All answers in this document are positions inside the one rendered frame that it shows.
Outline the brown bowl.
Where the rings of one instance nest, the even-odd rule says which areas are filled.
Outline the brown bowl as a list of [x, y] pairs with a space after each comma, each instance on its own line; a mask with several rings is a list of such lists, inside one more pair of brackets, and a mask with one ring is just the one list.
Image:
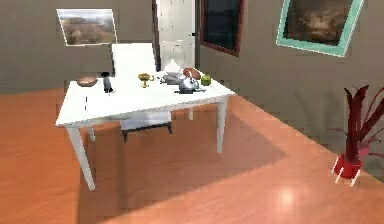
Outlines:
[[96, 77], [83, 77], [76, 81], [80, 87], [92, 87], [97, 83], [98, 79]]

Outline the red house plant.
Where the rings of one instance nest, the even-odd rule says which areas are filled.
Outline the red house plant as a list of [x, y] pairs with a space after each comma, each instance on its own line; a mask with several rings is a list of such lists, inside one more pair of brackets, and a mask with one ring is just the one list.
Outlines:
[[384, 98], [381, 99], [375, 111], [371, 113], [372, 106], [376, 102], [377, 97], [384, 91], [384, 87], [375, 94], [368, 107], [365, 118], [362, 118], [363, 102], [368, 89], [369, 86], [365, 85], [358, 88], [355, 94], [352, 94], [345, 88], [349, 109], [347, 119], [348, 130], [332, 128], [332, 131], [341, 132], [346, 136], [345, 152], [336, 158], [331, 169], [331, 173], [337, 175], [335, 179], [336, 183], [338, 183], [340, 179], [345, 179], [350, 181], [351, 186], [354, 186], [361, 173], [362, 157], [370, 155], [384, 158], [384, 153], [372, 152], [370, 147], [371, 143], [380, 142], [377, 136], [380, 132], [384, 131], [384, 127], [376, 131], [372, 136], [368, 136], [369, 132], [384, 115]]

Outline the golden cup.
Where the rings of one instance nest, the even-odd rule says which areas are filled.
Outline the golden cup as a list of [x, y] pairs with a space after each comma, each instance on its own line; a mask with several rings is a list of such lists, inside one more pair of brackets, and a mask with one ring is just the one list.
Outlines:
[[154, 80], [154, 76], [150, 75], [148, 73], [141, 73], [141, 74], [138, 75], [138, 78], [141, 81], [141, 87], [142, 88], [147, 88], [148, 87], [147, 82]]

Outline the white chair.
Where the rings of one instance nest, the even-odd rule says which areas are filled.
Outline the white chair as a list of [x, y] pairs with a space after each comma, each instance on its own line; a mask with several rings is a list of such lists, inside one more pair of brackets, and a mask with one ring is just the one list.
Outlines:
[[[158, 78], [156, 73], [156, 61], [153, 45], [151, 43], [117, 43], [111, 45], [114, 74], [117, 79], [127, 81], [125, 89], [133, 91], [138, 87], [147, 90], [151, 83]], [[138, 75], [148, 73], [154, 76], [153, 81], [148, 81], [148, 87], [142, 88]], [[170, 111], [135, 112], [130, 118], [120, 121], [123, 142], [127, 141], [128, 133], [144, 129], [167, 127], [172, 133], [172, 118]]]

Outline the white table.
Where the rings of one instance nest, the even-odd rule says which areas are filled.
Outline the white table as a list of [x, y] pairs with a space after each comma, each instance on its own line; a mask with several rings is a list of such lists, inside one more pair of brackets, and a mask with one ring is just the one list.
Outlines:
[[65, 94], [56, 120], [58, 127], [66, 129], [80, 164], [88, 188], [95, 188], [94, 178], [83, 146], [80, 129], [88, 129], [102, 123], [128, 119], [139, 112], [174, 111], [215, 103], [217, 112], [217, 151], [223, 148], [228, 97], [233, 91], [216, 80], [204, 86], [200, 92], [180, 94], [172, 85], [152, 83], [140, 86], [136, 78], [112, 77], [114, 88], [106, 93], [101, 81], [92, 87], [81, 87], [72, 81]]

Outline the brown framed dark picture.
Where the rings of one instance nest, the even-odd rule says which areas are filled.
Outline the brown framed dark picture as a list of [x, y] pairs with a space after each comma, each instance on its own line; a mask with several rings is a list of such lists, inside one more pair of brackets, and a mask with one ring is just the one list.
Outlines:
[[245, 0], [201, 0], [200, 43], [238, 57]]

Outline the silver kettle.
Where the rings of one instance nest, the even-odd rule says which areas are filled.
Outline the silver kettle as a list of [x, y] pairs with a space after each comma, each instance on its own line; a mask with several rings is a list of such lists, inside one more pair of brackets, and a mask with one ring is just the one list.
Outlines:
[[199, 82], [193, 77], [182, 79], [179, 83], [177, 93], [192, 94], [194, 92], [205, 92], [205, 89], [201, 88]]

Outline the teal framed dark picture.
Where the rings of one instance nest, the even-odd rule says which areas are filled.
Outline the teal framed dark picture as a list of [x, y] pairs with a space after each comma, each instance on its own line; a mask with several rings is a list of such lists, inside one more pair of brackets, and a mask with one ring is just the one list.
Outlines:
[[365, 0], [284, 0], [276, 44], [344, 57]]

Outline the grey pan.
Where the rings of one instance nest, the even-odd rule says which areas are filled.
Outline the grey pan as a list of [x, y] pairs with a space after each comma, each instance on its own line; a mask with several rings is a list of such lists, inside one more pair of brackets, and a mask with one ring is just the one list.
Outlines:
[[161, 84], [166, 83], [167, 85], [179, 85], [181, 82], [182, 82], [181, 78], [178, 78], [172, 75], [164, 75], [163, 77], [160, 78]]

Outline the brown bread loaf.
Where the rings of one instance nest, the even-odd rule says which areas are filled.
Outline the brown bread loaf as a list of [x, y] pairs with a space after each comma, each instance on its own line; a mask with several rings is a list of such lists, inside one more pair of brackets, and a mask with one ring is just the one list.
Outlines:
[[195, 68], [184, 68], [183, 69], [183, 74], [186, 77], [193, 77], [196, 80], [200, 80], [201, 79], [200, 72], [198, 70], [196, 70]]

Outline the white framed landscape picture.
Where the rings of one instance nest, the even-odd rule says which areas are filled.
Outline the white framed landscape picture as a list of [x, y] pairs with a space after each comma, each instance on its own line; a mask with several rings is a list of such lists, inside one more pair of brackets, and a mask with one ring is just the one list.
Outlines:
[[117, 43], [112, 9], [57, 9], [66, 46], [98, 46]]

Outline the white vase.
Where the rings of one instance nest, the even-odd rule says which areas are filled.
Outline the white vase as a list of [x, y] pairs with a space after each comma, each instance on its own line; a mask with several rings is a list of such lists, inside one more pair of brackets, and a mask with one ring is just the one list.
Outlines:
[[181, 67], [172, 59], [166, 66], [165, 72], [170, 76], [177, 77], [180, 74]]

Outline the white room door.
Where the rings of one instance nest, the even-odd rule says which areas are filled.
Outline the white room door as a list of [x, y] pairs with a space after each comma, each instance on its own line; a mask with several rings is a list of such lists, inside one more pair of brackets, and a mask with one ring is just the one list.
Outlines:
[[195, 66], [195, 0], [156, 0], [161, 68]]

